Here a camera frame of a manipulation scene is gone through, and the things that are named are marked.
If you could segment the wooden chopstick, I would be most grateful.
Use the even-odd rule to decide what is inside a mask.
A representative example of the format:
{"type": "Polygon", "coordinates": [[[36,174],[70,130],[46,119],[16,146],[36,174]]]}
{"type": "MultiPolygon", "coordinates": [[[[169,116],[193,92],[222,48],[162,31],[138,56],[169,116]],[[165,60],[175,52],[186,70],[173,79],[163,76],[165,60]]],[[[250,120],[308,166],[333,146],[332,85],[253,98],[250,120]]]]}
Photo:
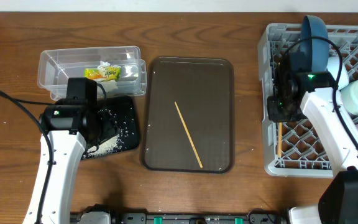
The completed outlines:
{"type": "Polygon", "coordinates": [[[278,123],[278,140],[277,140],[277,156],[282,157],[282,136],[283,136],[283,125],[281,122],[278,123]]]}
{"type": "Polygon", "coordinates": [[[187,138],[188,138],[188,140],[189,140],[189,142],[190,142],[190,145],[191,145],[191,148],[192,148],[192,150],[193,150],[193,153],[194,153],[194,155],[195,155],[195,157],[196,157],[196,160],[197,160],[197,162],[198,162],[198,165],[199,165],[200,169],[203,169],[203,167],[204,167],[204,166],[203,166],[203,163],[202,163],[202,161],[201,161],[201,159],[200,159],[200,156],[199,156],[198,151],[197,151],[197,149],[196,149],[196,147],[195,147],[195,144],[194,144],[193,139],[192,139],[192,137],[191,137],[191,134],[190,134],[190,132],[189,132],[189,130],[188,130],[188,127],[187,127],[187,125],[186,125],[186,123],[185,123],[185,120],[184,120],[184,118],[183,118],[183,115],[182,115],[182,113],[181,113],[181,111],[180,111],[180,108],[179,108],[179,106],[178,106],[178,103],[177,103],[176,101],[174,101],[174,104],[175,104],[175,108],[177,109],[177,113],[178,113],[178,115],[179,115],[179,117],[180,117],[182,126],[183,126],[183,128],[184,128],[184,130],[185,130],[185,132],[186,132],[187,138]]]}

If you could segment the yellow snack wrapper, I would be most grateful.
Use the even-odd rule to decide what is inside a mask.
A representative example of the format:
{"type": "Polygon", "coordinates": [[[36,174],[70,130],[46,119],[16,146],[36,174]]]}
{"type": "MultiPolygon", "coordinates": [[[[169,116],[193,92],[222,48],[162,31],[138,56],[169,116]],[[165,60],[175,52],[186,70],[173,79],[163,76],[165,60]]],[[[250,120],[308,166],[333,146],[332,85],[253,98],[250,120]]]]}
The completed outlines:
{"type": "Polygon", "coordinates": [[[98,68],[86,68],[84,77],[96,82],[118,80],[121,74],[121,67],[118,65],[103,66],[98,68]]]}

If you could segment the dark blue plate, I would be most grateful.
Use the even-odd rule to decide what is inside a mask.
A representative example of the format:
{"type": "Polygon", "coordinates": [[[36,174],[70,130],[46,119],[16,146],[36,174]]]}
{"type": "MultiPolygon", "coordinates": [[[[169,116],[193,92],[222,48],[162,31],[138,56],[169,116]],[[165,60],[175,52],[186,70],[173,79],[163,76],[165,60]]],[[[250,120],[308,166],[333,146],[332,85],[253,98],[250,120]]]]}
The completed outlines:
{"type": "MultiPolygon", "coordinates": [[[[312,36],[328,39],[326,24],[317,16],[306,15],[301,24],[300,39],[307,39],[312,36]]],[[[320,39],[306,40],[300,44],[300,51],[305,53],[307,64],[312,72],[326,70],[329,57],[329,44],[326,41],[320,39]]]]}

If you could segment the light blue bowl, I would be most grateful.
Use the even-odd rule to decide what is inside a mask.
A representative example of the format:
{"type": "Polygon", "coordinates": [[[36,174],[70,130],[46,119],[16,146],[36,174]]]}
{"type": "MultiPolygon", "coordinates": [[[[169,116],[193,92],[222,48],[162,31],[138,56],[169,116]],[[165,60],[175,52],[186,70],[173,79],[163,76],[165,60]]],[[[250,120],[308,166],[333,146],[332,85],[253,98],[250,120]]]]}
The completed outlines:
{"type": "MultiPolygon", "coordinates": [[[[339,71],[339,57],[338,56],[328,58],[327,71],[329,71],[331,73],[334,80],[337,79],[338,71],[339,71]]],[[[349,84],[349,77],[348,77],[347,70],[343,64],[342,68],[341,68],[341,74],[339,77],[338,90],[342,90],[343,88],[348,86],[348,84],[349,84]]]]}

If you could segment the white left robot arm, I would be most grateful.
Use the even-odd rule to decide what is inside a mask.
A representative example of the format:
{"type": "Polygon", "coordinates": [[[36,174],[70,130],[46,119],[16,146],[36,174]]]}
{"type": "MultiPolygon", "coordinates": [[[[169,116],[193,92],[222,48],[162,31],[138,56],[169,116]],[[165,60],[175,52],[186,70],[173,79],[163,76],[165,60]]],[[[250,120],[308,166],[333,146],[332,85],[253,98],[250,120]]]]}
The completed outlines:
{"type": "Polygon", "coordinates": [[[69,223],[78,166],[88,145],[117,133],[113,114],[80,105],[50,105],[40,117],[41,156],[24,223],[69,223]]]}

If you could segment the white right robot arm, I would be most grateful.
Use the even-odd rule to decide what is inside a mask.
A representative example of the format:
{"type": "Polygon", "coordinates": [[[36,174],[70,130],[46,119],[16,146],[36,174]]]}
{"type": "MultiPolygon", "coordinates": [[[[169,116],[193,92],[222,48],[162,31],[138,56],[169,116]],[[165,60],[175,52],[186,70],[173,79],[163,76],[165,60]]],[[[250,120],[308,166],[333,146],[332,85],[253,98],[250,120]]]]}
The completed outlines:
{"type": "Polygon", "coordinates": [[[358,80],[325,72],[277,72],[276,94],[268,98],[273,122],[307,118],[330,161],[334,179],[318,204],[293,207],[288,223],[358,223],[358,80]]]}

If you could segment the grey dishwasher rack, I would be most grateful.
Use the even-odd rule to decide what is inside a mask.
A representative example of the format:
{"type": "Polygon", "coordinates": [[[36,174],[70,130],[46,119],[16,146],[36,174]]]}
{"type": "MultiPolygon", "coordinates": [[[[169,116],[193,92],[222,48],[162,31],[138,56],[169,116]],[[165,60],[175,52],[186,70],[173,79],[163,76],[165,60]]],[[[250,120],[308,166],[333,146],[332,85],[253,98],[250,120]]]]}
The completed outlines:
{"type": "MultiPolygon", "coordinates": [[[[328,36],[339,48],[350,82],[358,80],[358,26],[328,25],[328,36]]],[[[273,75],[284,51],[300,39],[299,24],[269,24],[257,45],[262,97],[274,94],[273,75]]],[[[264,169],[272,176],[332,178],[328,157],[307,119],[283,123],[282,157],[277,156],[278,126],[264,113],[264,169]]]]}

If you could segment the clear plastic waste bin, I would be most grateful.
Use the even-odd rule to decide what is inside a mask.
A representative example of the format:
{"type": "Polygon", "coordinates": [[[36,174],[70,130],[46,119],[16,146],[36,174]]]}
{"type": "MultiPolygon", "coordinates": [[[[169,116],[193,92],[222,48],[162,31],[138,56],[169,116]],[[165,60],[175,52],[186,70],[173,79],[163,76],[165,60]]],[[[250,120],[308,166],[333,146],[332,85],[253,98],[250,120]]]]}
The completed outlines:
{"type": "Polygon", "coordinates": [[[140,96],[146,93],[147,71],[137,46],[88,47],[45,50],[40,55],[38,86],[50,92],[52,100],[66,97],[69,78],[84,78],[86,68],[97,68],[100,61],[119,65],[121,74],[117,89],[98,89],[98,97],[140,96]]]}

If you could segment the brown serving tray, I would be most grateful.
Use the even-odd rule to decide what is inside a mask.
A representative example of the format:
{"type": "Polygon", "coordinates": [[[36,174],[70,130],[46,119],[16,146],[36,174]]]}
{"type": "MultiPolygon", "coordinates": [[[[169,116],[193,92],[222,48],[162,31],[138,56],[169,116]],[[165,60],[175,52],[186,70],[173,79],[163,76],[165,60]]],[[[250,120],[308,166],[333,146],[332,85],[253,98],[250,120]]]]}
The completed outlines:
{"type": "Polygon", "coordinates": [[[223,174],[233,167],[234,69],[228,60],[159,57],[151,63],[140,160],[149,170],[172,172],[223,174]]]}

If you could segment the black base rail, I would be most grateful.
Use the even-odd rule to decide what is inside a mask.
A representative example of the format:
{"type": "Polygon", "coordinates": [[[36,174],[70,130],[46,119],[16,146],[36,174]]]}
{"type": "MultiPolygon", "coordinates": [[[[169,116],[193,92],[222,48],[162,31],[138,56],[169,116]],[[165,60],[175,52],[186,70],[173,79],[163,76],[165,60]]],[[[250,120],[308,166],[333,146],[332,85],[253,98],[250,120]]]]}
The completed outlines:
{"type": "Polygon", "coordinates": [[[245,215],[222,214],[146,214],[92,211],[72,213],[70,223],[109,224],[286,224],[285,218],[253,210],[245,215]]]}

